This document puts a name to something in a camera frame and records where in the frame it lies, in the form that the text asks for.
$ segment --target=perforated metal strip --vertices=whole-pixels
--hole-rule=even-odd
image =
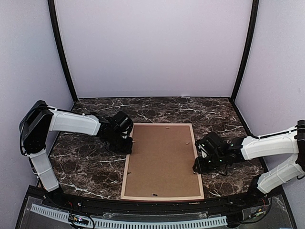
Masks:
[[[68,211],[55,210],[46,206],[32,204],[31,211],[51,219],[69,223]],[[105,220],[92,217],[96,229],[205,229],[227,225],[226,216],[211,219],[200,219],[180,222],[162,222],[162,223],[141,223],[141,222],[123,222],[114,220]],[[92,222],[89,220],[87,228],[92,228]]]

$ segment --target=marble surface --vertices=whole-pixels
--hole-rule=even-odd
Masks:
[[[74,112],[97,112],[107,117],[124,111],[135,123],[192,123],[196,139],[215,131],[225,140],[246,135],[226,98],[98,98],[80,99]],[[50,154],[65,193],[120,199],[125,156],[107,152],[99,138],[61,133]],[[258,159],[235,163],[202,175],[205,198],[246,192],[251,180],[263,173]]]

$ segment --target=white wall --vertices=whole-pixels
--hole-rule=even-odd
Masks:
[[[39,100],[69,109],[72,99],[57,54],[46,0],[0,4],[0,218],[15,228],[29,184],[36,184],[19,151],[19,122]],[[50,146],[54,135],[48,140]]]
[[[79,97],[231,96],[251,0],[57,0]]]
[[[256,135],[305,119],[305,1],[260,1],[253,43],[236,103]],[[289,155],[267,157],[274,168]],[[305,228],[305,181],[284,185],[299,228]]]

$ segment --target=brown board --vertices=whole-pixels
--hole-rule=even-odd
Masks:
[[[202,179],[193,173],[197,157],[192,124],[135,123],[121,199],[187,201],[204,199]]]

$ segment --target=dark marble pattern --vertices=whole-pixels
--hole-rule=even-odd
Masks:
[[[119,110],[135,123],[192,123],[195,138],[215,131],[231,140],[245,135],[235,111],[226,98],[115,98],[81,99],[73,111],[112,116]],[[119,199],[125,156],[109,153],[97,137],[61,133],[50,155],[55,174],[66,193]],[[252,178],[263,173],[258,159],[236,163],[202,175],[206,198],[245,192]]]

